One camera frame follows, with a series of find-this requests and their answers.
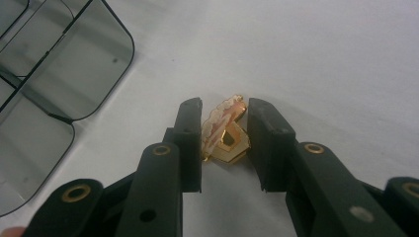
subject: white table surface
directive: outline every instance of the white table surface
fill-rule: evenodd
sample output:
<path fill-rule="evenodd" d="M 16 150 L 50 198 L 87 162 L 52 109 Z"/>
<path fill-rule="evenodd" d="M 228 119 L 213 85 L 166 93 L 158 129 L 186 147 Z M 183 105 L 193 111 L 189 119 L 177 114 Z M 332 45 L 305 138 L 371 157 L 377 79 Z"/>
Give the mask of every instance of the white table surface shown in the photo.
<path fill-rule="evenodd" d="M 110 0 L 131 32 L 134 61 L 43 189 L 0 218 L 27 225 L 62 184 L 108 186 L 161 141 L 180 103 L 203 119 L 233 94 L 271 102 L 299 141 L 331 148 L 360 180 L 383 188 L 419 178 L 419 2 Z M 203 193 L 184 195 L 184 236 L 295 236 L 285 194 L 261 192 L 247 158 L 203 165 Z"/>

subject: gold metal part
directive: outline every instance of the gold metal part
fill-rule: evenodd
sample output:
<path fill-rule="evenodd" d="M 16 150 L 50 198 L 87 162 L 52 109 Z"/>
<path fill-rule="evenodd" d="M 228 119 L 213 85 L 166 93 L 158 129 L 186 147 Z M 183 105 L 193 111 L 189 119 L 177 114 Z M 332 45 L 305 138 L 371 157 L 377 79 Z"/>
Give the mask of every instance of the gold metal part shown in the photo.
<path fill-rule="evenodd" d="M 86 184 L 75 185 L 62 194 L 61 199 L 64 202 L 77 202 L 90 194 L 92 189 Z"/>
<path fill-rule="evenodd" d="M 410 195 L 419 198 L 419 184 L 405 183 L 402 187 Z"/>
<path fill-rule="evenodd" d="M 304 149 L 313 154 L 323 154 L 324 148 L 314 143 L 308 143 L 304 145 Z"/>
<path fill-rule="evenodd" d="M 166 145 L 159 145 L 154 147 L 153 149 L 153 154 L 154 155 L 166 155 L 170 153 L 170 147 L 166 146 Z"/>
<path fill-rule="evenodd" d="M 246 113 L 243 97 L 234 95 L 212 110 L 202 128 L 204 160 L 210 157 L 231 163 L 250 147 L 247 133 L 236 123 Z"/>

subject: white background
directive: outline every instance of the white background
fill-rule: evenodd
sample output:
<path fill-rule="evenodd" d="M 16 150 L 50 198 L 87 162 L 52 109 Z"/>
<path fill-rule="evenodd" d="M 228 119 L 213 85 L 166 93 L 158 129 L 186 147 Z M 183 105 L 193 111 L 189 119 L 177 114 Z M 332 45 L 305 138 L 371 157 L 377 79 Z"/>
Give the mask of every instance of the white background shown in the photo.
<path fill-rule="evenodd" d="M 299 141 L 331 148 L 379 188 L 419 178 L 419 2 L 415 0 L 110 0 L 134 61 L 42 191 L 0 219 L 27 225 L 62 184 L 108 186 L 161 141 L 180 103 L 203 119 L 233 94 L 271 102 Z M 295 236 L 284 194 L 265 194 L 247 158 L 203 165 L 203 193 L 184 195 L 184 236 Z"/>

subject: brass insert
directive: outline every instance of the brass insert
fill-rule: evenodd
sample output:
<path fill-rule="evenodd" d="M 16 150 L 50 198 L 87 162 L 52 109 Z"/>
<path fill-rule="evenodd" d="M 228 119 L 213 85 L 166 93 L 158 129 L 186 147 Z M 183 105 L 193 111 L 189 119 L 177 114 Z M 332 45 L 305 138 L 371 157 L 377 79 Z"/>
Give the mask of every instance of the brass insert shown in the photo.
<path fill-rule="evenodd" d="M 153 149 L 153 154 L 154 155 L 166 155 L 170 153 L 170 147 L 166 146 L 166 145 L 159 145 L 154 147 Z"/>
<path fill-rule="evenodd" d="M 419 184 L 405 183 L 402 187 L 408 194 L 419 198 Z"/>
<path fill-rule="evenodd" d="M 77 202 L 90 194 L 92 189 L 86 184 L 75 185 L 62 194 L 62 201 Z"/>
<path fill-rule="evenodd" d="M 320 145 L 314 144 L 314 143 L 309 143 L 309 144 L 305 144 L 304 148 L 306 151 L 313 153 L 313 154 L 323 154 L 324 153 L 324 148 Z"/>

